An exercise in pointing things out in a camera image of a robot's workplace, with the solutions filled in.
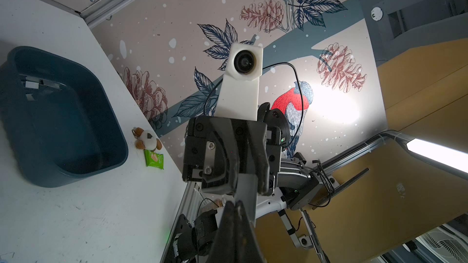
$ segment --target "bird illustration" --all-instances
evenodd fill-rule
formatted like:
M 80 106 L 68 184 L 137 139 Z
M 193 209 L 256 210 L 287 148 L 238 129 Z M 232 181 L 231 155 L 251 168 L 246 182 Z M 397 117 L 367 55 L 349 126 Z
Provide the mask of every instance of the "bird illustration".
M 297 142 L 299 141 L 299 137 L 302 134 L 302 128 L 304 127 L 304 119 L 306 117 L 307 109 L 313 101 L 312 88 L 307 82 L 301 81 L 300 84 L 302 90 L 302 99 L 304 101 L 304 116 L 302 118 L 301 126 L 298 128 L 299 121 L 301 120 L 302 105 L 301 94 L 299 92 L 299 85 L 297 82 L 294 82 L 294 84 L 294 88 L 279 96 L 272 105 L 272 109 L 280 109 L 280 111 L 283 112 L 284 116 L 286 116 L 286 119 L 288 120 L 289 124 L 291 138 L 293 138 L 294 134 L 296 134 L 296 131 L 298 130 L 296 137 L 291 142 L 291 145 L 285 150 L 284 154 L 287 158 L 292 158 L 294 156 Z

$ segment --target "table surface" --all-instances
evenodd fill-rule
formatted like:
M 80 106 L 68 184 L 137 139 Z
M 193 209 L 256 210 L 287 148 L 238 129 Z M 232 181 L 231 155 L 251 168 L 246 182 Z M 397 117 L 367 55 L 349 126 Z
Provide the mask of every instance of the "table surface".
M 157 262 L 185 183 L 166 149 L 147 168 L 133 127 L 150 126 L 85 22 L 38 0 L 0 0 L 0 62 L 32 46 L 87 67 L 101 81 L 129 145 L 120 167 L 58 188 L 23 178 L 0 126 L 0 261 Z

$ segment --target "black cable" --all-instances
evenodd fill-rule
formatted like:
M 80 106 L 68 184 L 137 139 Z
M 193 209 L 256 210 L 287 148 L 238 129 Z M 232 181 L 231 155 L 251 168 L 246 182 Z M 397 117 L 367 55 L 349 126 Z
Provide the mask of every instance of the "black cable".
M 211 201 L 211 202 L 214 203 L 214 201 L 211 200 L 211 199 L 209 199 L 209 198 L 203 198 L 202 202 L 200 202 L 200 205 L 198 206 L 198 210 L 196 211 L 196 217 L 198 217 L 198 212 L 200 211 L 200 207 L 202 207 L 202 203 L 203 203 L 203 201 L 205 201 L 205 200 L 209 200 L 209 201 Z M 198 249 L 198 240 L 196 240 L 195 243 L 196 243 L 196 261 L 197 261 L 197 262 L 200 262 L 200 257 L 199 257 L 199 255 L 198 255 L 198 251 L 199 251 L 199 249 Z
M 301 216 L 301 218 L 299 219 L 299 224 L 297 225 L 296 231 L 298 231 L 298 230 L 299 230 L 299 227 L 301 226 L 301 220 L 302 220 L 302 216 Z
M 206 116 L 206 105 L 208 104 L 208 100 L 210 99 L 211 94 L 216 90 L 216 88 L 223 82 L 223 79 L 221 79 L 210 91 L 208 96 L 206 97 L 205 105 L 203 106 L 203 115 Z
M 293 143 L 294 138 L 296 138 L 297 132 L 299 132 L 299 128 L 301 127 L 301 124 L 302 124 L 302 119 L 304 118 L 304 96 L 302 95 L 301 84 L 299 83 L 299 77 L 297 76 L 296 68 L 294 67 L 294 65 L 290 64 L 289 62 L 279 62 L 279 63 L 276 63 L 276 64 L 272 64 L 272 65 L 269 65 L 269 66 L 267 66 L 267 67 L 262 68 L 262 71 L 264 71 L 264 70 L 266 70 L 266 69 L 268 69 L 268 68 L 274 67 L 274 66 L 278 66 L 278 65 L 289 65 L 289 66 L 291 66 L 291 68 L 294 70 L 294 76 L 296 77 L 297 86 L 299 87 L 299 93 L 300 93 L 300 95 L 301 95 L 301 107 L 302 107 L 302 110 L 301 110 L 301 119 L 299 120 L 299 125 L 297 126 L 297 129 L 296 129 L 296 132 L 294 133 L 293 138 L 291 138 L 291 141 L 289 141 L 289 144 L 286 146 L 286 148 L 288 148 L 288 147 Z M 208 96 L 206 97 L 205 105 L 204 105 L 204 107 L 203 107 L 203 114 L 204 114 L 204 115 L 206 115 L 206 106 L 208 105 L 208 100 L 210 99 L 211 94 L 213 94 L 213 92 L 214 92 L 215 89 L 219 86 L 219 84 L 220 84 L 221 82 L 223 82 L 223 79 L 221 79 L 221 80 L 212 88 L 212 90 L 210 91 L 210 93 L 209 93 Z
M 333 190 L 330 189 L 331 182 L 330 182 L 329 178 L 327 177 L 325 171 L 323 170 L 323 167 L 322 167 L 322 164 L 320 163 L 320 161 L 312 161 L 312 162 L 314 162 L 314 163 L 315 163 L 315 162 L 318 162 L 318 164 L 319 164 L 319 165 L 318 165 L 319 170 L 316 170 L 316 169 L 313 169 L 313 168 L 311 168 L 311 167 L 307 167 L 307 166 L 304 166 L 304 165 L 298 165 L 298 164 L 296 164 L 296 163 L 294 163 L 294 162 L 290 162 L 290 161 L 281 161 L 281 162 L 282 162 L 282 163 L 290 163 L 290 164 L 293 164 L 293 165 L 298 166 L 298 167 L 308 168 L 308 169 L 312 170 L 314 173 L 318 174 L 318 175 L 319 175 L 319 178 L 320 178 L 320 180 L 321 180 L 321 182 L 322 182 L 322 184 L 323 184 L 323 185 L 325 186 L 325 188 L 327 189 L 328 196 L 329 196 L 329 197 L 328 197 L 328 202 L 327 202 L 327 204 L 325 204 L 324 206 L 317 206 L 317 205 L 314 205 L 314 204 L 312 204 L 312 203 L 309 203 L 309 205 L 312 205 L 313 207 L 325 207 L 325 206 L 327 206 L 328 204 L 330 204 L 331 195 L 332 195 Z
M 312 162 L 317 162 L 318 163 L 318 171 L 316 169 L 313 169 L 313 171 L 315 173 L 317 173 L 320 177 L 320 180 L 322 181 L 322 184 L 325 186 L 325 188 L 327 189 L 328 191 L 328 201 L 325 205 L 323 206 L 320 206 L 320 205 L 314 205 L 312 203 L 309 203 L 309 205 L 312 205 L 313 207 L 326 207 L 328 206 L 328 204 L 330 204 L 330 201 L 331 201 L 331 195 L 332 195 L 332 190 L 331 190 L 331 182 L 330 180 L 328 179 L 327 177 L 327 174 L 325 173 L 325 171 L 323 170 L 323 167 L 322 167 L 322 163 L 320 161 L 312 161 Z
M 294 65 L 290 64 L 289 62 L 279 62 L 279 63 L 276 63 L 276 64 L 272 64 L 272 65 L 269 65 L 267 67 L 264 67 L 262 69 L 262 71 L 266 70 L 268 68 L 274 67 L 274 66 L 278 66 L 278 65 L 289 65 L 289 66 L 291 66 L 291 68 L 294 70 L 294 76 L 296 77 L 297 86 L 299 87 L 299 93 L 301 95 L 301 107 L 302 107 L 302 109 L 301 109 L 301 119 L 299 120 L 299 125 L 297 126 L 296 132 L 294 133 L 294 137 L 291 138 L 291 141 L 286 146 L 286 148 L 288 148 L 293 143 L 294 138 L 296 138 L 297 132 L 299 132 L 299 129 L 300 129 L 301 124 L 302 124 L 302 119 L 304 118 L 304 96 L 302 95 L 301 84 L 299 83 L 299 77 L 297 76 L 296 68 L 294 67 Z
M 328 256 L 323 249 L 322 249 L 322 253 L 325 256 L 325 260 L 327 260 L 327 262 L 330 263 L 330 259 L 328 259 Z

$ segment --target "dark blue plastic bin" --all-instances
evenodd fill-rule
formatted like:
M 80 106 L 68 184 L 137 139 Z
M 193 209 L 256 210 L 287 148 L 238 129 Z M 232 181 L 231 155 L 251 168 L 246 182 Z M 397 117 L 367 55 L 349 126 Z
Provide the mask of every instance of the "dark blue plastic bin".
M 62 186 L 127 159 L 126 140 L 99 80 L 49 52 L 17 47 L 9 53 L 0 67 L 0 113 L 16 160 L 36 185 Z

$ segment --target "plush toy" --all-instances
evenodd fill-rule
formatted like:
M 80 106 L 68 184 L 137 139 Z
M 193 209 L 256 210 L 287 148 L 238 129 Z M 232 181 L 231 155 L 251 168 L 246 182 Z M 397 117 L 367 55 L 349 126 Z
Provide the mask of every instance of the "plush toy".
M 160 150 L 162 148 L 161 141 L 156 137 L 156 134 L 151 130 L 143 130 L 138 127 L 132 130 L 135 138 L 138 138 L 135 147 L 138 149 L 147 149 L 150 151 Z

